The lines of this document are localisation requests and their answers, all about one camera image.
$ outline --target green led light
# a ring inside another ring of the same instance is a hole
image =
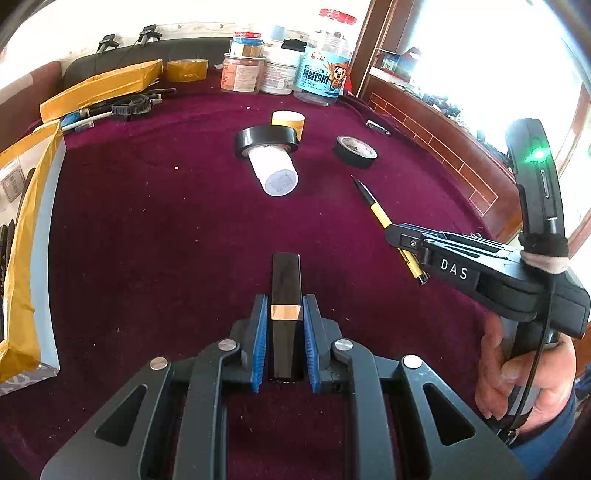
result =
[[[537,163],[542,163],[546,161],[546,158],[548,158],[550,153],[549,148],[536,148],[523,162],[530,163],[535,161]]]

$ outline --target blue sleeve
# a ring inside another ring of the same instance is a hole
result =
[[[543,431],[523,443],[519,443],[517,437],[517,441],[511,446],[513,453],[525,465],[530,479],[536,478],[548,466],[566,440],[574,425],[574,408],[574,393],[571,393],[564,410]]]

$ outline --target human hand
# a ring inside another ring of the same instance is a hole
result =
[[[494,416],[500,420],[507,413],[513,386],[526,384],[535,356],[535,352],[530,352],[505,362],[502,338],[501,319],[492,314],[485,320],[485,334],[480,342],[475,395],[476,406],[486,419]],[[575,373],[573,341],[561,333],[558,345],[544,351],[540,357],[533,383],[541,388],[540,394],[520,433],[531,432],[560,414],[569,400]]]

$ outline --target sticker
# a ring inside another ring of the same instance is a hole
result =
[[[272,175],[269,180],[267,180],[268,185],[275,190],[274,194],[283,194],[288,193],[293,188],[294,179],[291,175],[287,172],[280,172],[279,174]]]
[[[14,202],[25,189],[25,176],[18,159],[13,160],[2,169],[2,188],[10,203]]]
[[[306,47],[295,84],[306,92],[337,98],[348,70],[348,58]]]
[[[224,63],[222,89],[234,92],[254,92],[259,66]]]
[[[267,63],[261,87],[291,91],[296,72],[294,66]]]

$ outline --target red brick pattern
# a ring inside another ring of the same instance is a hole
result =
[[[389,115],[392,118],[392,123],[399,130],[441,161],[445,168],[457,178],[459,189],[482,216],[496,202],[498,195],[462,160],[461,153],[463,152],[454,151],[453,146],[457,145],[457,139],[450,139],[452,141],[446,144],[444,139],[437,138],[424,125],[420,125],[420,122],[417,122],[419,119],[410,118],[402,110],[375,93],[371,94],[369,106],[377,113]]]

